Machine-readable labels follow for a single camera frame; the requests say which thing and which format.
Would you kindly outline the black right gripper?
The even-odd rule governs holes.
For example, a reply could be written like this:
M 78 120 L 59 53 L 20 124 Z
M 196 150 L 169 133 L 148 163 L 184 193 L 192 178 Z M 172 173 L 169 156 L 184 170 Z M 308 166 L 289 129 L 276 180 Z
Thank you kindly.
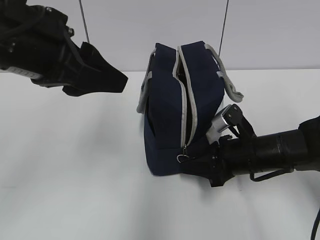
M 186 147 L 179 157 L 179 167 L 183 174 L 198 176 L 209 180 L 210 186 L 222 187 L 234 178 L 234 174 L 220 156 L 217 141 L 209 143 L 206 137 Z

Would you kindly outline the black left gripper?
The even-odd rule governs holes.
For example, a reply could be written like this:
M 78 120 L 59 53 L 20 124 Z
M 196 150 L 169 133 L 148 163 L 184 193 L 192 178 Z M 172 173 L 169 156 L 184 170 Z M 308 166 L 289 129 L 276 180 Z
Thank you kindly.
M 109 64 L 90 43 L 72 42 L 68 17 L 53 7 L 25 0 L 0 2 L 0 70 L 34 84 L 63 86 L 71 97 L 122 93 L 128 77 Z

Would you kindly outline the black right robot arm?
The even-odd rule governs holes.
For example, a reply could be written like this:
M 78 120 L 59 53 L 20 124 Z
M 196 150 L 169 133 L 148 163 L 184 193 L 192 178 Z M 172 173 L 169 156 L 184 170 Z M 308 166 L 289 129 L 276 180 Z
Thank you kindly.
M 225 135 L 201 153 L 180 163 L 184 174 L 203 177 L 221 187 L 238 175 L 253 182 L 293 171 L 320 170 L 320 118 L 302 122 L 298 129 L 251 138 Z

